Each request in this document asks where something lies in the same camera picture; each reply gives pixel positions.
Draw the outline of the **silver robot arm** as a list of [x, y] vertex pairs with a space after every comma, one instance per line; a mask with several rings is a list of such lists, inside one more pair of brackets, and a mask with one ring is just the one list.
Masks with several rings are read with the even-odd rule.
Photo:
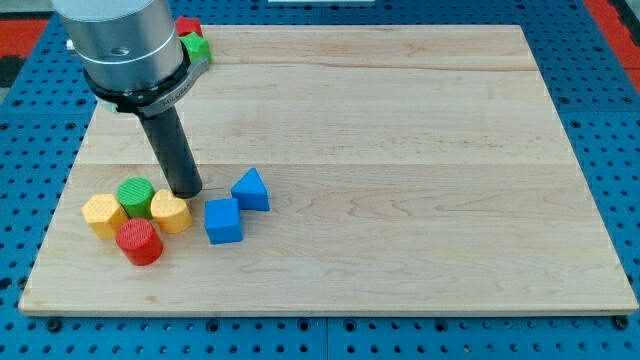
[[68, 51], [113, 112], [152, 117], [170, 110], [209, 69], [192, 61], [166, 0], [53, 0]]

